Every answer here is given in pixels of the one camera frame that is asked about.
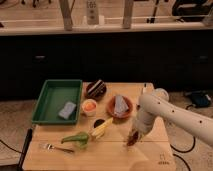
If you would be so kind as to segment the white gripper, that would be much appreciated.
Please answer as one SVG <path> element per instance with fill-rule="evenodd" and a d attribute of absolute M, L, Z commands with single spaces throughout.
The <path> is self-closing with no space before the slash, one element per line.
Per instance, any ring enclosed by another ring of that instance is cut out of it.
<path fill-rule="evenodd" d="M 140 141 L 153 129 L 155 119 L 156 116 L 154 114 L 140 108 L 132 120 L 130 135 L 137 136 L 137 141 Z"/>

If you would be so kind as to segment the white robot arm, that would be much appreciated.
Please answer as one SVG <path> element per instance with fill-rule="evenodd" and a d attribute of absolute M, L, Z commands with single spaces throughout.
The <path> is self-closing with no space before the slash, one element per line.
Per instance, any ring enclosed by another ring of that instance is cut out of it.
<path fill-rule="evenodd" d="M 177 107 L 169 102 L 165 89 L 157 88 L 139 96 L 140 108 L 132 120 L 129 136 L 142 139 L 153 129 L 157 117 L 173 122 L 213 148 L 213 119 Z"/>

